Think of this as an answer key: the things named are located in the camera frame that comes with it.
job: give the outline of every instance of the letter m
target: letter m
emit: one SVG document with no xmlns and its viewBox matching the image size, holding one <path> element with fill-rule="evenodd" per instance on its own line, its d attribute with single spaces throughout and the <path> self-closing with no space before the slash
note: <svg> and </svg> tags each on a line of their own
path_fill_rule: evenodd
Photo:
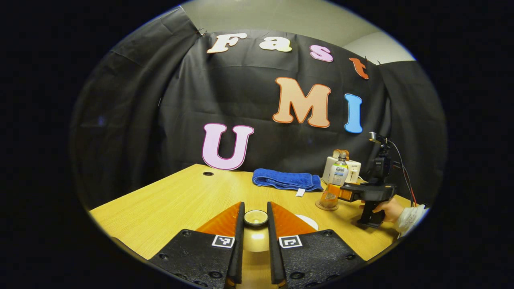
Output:
<svg viewBox="0 0 514 289">
<path fill-rule="evenodd" d="M 292 106 L 299 123 L 303 123 L 307 114 L 312 111 L 307 123 L 319 128 L 327 128 L 330 122 L 327 119 L 327 102 L 330 88 L 315 84 L 307 97 L 303 94 L 300 85 L 295 79 L 279 77 L 275 82 L 280 86 L 279 111 L 273 115 L 273 120 L 282 123 L 291 123 L 293 116 L 290 112 Z"/>
</svg>

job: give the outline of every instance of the white plate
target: white plate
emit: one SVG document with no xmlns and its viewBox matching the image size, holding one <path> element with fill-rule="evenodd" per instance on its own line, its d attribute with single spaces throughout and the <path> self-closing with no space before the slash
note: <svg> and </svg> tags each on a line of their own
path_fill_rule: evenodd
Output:
<svg viewBox="0 0 514 289">
<path fill-rule="evenodd" d="M 314 222 L 313 219 L 303 216 L 303 215 L 296 215 L 296 216 L 299 217 L 300 219 L 304 220 L 307 224 L 309 224 L 312 228 L 314 228 L 314 230 L 316 230 L 316 231 L 318 230 L 318 224 L 316 224 L 316 222 Z"/>
</svg>

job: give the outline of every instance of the plastic bottle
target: plastic bottle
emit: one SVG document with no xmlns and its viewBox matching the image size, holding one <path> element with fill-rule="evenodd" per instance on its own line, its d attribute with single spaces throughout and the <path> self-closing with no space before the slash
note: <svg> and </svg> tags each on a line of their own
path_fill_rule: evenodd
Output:
<svg viewBox="0 0 514 289">
<path fill-rule="evenodd" d="M 339 153 L 339 160 L 335 162 L 330 168 L 330 175 L 328 175 L 328 183 L 342 186 L 348 177 L 348 165 L 346 164 L 346 153 Z"/>
</svg>

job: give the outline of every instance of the cable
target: cable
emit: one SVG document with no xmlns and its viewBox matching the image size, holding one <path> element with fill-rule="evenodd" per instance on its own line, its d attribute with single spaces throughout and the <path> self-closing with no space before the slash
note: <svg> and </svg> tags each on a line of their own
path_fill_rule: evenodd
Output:
<svg viewBox="0 0 514 289">
<path fill-rule="evenodd" d="M 405 183 L 407 184 L 407 188 L 410 190 L 411 207 L 414 207 L 414 204 L 416 204 L 416 198 L 414 197 L 414 191 L 412 190 L 412 187 L 410 186 L 410 182 L 407 181 L 407 177 L 409 176 L 409 174 L 407 173 L 406 167 L 403 165 L 403 159 L 401 158 L 400 150 L 394 144 L 394 142 L 392 142 L 390 140 L 388 140 L 388 142 L 390 142 L 394 146 L 396 151 L 398 152 L 398 156 L 400 157 L 401 169 L 404 171 L 403 178 L 405 179 Z"/>
</svg>

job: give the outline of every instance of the towel tag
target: towel tag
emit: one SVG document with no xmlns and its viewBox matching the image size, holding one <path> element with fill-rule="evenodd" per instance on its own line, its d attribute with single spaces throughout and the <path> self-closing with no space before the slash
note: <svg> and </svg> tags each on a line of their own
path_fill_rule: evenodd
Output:
<svg viewBox="0 0 514 289">
<path fill-rule="evenodd" d="M 298 189 L 298 192 L 296 192 L 296 196 L 303 196 L 303 193 L 305 193 L 305 189 Z"/>
</svg>

